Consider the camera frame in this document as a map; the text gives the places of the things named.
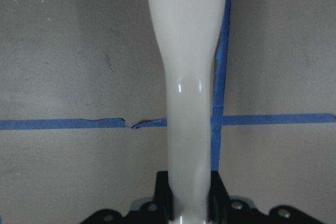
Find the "black mechanical part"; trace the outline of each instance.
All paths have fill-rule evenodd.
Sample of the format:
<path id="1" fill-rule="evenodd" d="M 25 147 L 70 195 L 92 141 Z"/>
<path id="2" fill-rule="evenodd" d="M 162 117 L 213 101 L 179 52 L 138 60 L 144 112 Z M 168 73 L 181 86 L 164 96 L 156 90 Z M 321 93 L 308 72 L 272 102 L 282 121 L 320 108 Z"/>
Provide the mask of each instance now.
<path id="1" fill-rule="evenodd" d="M 138 211 L 130 211 L 125 217 L 110 209 L 100 210 L 81 224 L 168 224 L 172 220 L 173 194 L 168 184 L 168 172 L 156 175 L 152 201 L 143 204 Z M 290 206 L 273 208 L 264 215 L 243 200 L 230 199 L 218 172 L 211 172 L 208 204 L 209 221 L 215 224 L 323 224 Z"/>

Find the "blue painter's tape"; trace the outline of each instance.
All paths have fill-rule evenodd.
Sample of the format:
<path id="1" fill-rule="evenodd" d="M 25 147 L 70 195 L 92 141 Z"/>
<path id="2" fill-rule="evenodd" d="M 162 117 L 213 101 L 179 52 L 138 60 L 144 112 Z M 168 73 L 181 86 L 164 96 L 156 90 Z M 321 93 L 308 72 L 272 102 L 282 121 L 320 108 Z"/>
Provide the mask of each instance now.
<path id="1" fill-rule="evenodd" d="M 232 0 L 226 0 L 222 29 L 220 32 L 220 41 L 216 55 L 216 72 L 214 84 L 214 101 L 211 120 L 211 170 L 218 170 L 219 155 L 221 152 L 221 127 L 224 110 L 224 90 L 227 67 L 227 50 L 229 41 L 230 10 Z"/>
<path id="2" fill-rule="evenodd" d="M 51 120 L 6 120 L 0 121 L 0 130 L 45 130 L 45 129 L 91 129 L 128 127 L 124 119 L 105 118 L 86 119 L 51 119 Z"/>
<path id="3" fill-rule="evenodd" d="M 224 116 L 223 125 L 336 123 L 333 114 L 230 115 Z"/>
<path id="4" fill-rule="evenodd" d="M 143 128 L 143 127 L 166 127 L 167 126 L 167 119 L 163 118 L 163 119 L 157 119 L 157 120 L 153 120 L 153 121 L 146 121 L 143 123 L 138 123 L 134 126 L 132 126 L 132 129 L 139 129 L 139 128 Z"/>

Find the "white plastic object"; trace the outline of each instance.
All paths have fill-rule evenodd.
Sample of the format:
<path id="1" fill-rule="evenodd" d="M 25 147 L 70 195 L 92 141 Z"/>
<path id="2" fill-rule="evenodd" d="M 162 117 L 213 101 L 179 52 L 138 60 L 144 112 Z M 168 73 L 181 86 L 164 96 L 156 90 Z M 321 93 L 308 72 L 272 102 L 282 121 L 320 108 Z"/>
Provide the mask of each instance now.
<path id="1" fill-rule="evenodd" d="M 149 0 L 167 89 L 174 222 L 205 223 L 211 177 L 211 66 L 225 0 Z"/>

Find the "screw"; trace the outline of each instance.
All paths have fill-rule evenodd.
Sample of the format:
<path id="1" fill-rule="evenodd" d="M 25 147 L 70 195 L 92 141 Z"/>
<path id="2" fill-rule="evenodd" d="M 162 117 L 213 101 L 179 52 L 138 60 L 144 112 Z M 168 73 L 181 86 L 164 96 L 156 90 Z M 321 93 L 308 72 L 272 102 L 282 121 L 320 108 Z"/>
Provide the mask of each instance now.
<path id="1" fill-rule="evenodd" d="M 155 203 L 150 203 L 147 209 L 150 212 L 155 212 L 157 210 L 157 205 Z"/>
<path id="2" fill-rule="evenodd" d="M 234 208 L 236 210 L 242 210 L 242 208 L 243 208 L 243 204 L 239 201 L 233 201 L 231 203 L 231 206 L 232 206 L 232 208 Z"/>
<path id="3" fill-rule="evenodd" d="M 113 221 L 113 219 L 114 219 L 113 215 L 106 215 L 104 216 L 103 221 L 109 222 L 109 221 Z"/>
<path id="4" fill-rule="evenodd" d="M 289 219 L 290 218 L 290 211 L 288 211 L 285 208 L 280 208 L 278 210 L 278 215 L 280 215 L 283 218 Z"/>

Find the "gray floor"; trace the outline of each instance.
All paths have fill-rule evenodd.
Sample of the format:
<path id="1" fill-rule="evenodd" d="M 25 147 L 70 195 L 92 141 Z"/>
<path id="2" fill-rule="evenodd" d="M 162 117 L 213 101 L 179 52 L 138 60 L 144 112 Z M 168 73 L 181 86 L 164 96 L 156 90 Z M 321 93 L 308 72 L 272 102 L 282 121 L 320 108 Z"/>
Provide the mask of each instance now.
<path id="1" fill-rule="evenodd" d="M 146 0 L 0 0 L 0 120 L 165 117 Z M 336 0 L 233 0 L 226 115 L 336 114 Z M 126 214 L 166 169 L 165 128 L 0 131 L 4 224 Z M 224 126 L 220 173 L 267 212 L 336 219 L 336 125 Z"/>

